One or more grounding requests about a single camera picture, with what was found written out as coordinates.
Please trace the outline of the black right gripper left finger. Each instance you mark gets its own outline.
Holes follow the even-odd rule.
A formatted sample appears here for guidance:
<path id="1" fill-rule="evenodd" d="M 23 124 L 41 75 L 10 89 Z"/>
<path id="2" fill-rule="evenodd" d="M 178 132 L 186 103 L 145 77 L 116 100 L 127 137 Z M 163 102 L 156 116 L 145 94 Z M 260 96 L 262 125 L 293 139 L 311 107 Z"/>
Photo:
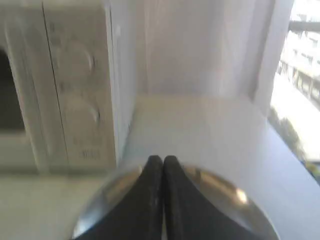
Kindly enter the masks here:
<path id="1" fill-rule="evenodd" d="M 79 218 L 81 240 L 160 240 L 163 161 L 148 157 L 104 186 Z"/>

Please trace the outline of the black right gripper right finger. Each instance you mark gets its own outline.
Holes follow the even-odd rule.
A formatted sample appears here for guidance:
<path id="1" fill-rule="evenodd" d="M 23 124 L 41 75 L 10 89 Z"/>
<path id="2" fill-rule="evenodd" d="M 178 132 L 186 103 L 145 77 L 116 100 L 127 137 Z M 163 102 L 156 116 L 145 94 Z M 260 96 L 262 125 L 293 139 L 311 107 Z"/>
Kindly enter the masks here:
<path id="1" fill-rule="evenodd" d="M 169 240 L 247 238 L 247 230 L 220 212 L 200 193 L 173 155 L 164 159 L 163 201 Z"/>

